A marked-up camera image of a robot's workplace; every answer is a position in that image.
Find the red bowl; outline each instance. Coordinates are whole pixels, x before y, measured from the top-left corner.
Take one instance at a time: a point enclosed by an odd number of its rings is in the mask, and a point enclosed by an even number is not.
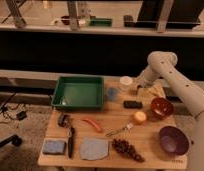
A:
[[[170,101],[165,98],[157,97],[152,100],[150,109],[153,111],[154,115],[159,119],[164,119],[170,116],[174,107]]]
[[[173,126],[163,127],[159,131],[159,140],[162,149],[167,153],[184,155],[189,149],[186,135]]]
[[[70,17],[65,15],[61,17],[61,21],[64,25],[70,25]]]

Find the knife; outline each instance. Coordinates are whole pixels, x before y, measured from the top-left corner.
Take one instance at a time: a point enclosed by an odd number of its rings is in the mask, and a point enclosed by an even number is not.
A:
[[[68,157],[69,158],[72,158],[72,154],[73,154],[74,135],[75,135],[75,129],[73,127],[70,127],[69,138],[68,138]]]

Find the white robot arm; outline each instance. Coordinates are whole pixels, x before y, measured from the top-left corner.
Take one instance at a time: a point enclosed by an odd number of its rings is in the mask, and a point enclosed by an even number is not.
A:
[[[204,171],[204,90],[178,72],[174,66],[177,56],[172,52],[152,52],[148,66],[138,77],[141,86],[150,86],[160,76],[170,85],[187,109],[196,118],[196,128],[191,137],[187,164],[188,171]]]

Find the green tray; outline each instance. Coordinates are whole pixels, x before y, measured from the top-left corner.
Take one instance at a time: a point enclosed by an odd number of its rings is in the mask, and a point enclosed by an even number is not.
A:
[[[90,20],[89,26],[111,27],[112,19],[110,18],[93,18]]]
[[[102,77],[60,77],[52,106],[57,109],[101,109],[103,91]]]

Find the bunch of grapes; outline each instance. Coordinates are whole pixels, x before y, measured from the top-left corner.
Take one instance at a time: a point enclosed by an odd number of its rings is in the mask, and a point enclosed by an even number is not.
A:
[[[132,158],[138,162],[144,162],[145,159],[137,153],[135,147],[130,145],[128,141],[121,139],[114,139],[112,142],[112,147],[124,157]]]

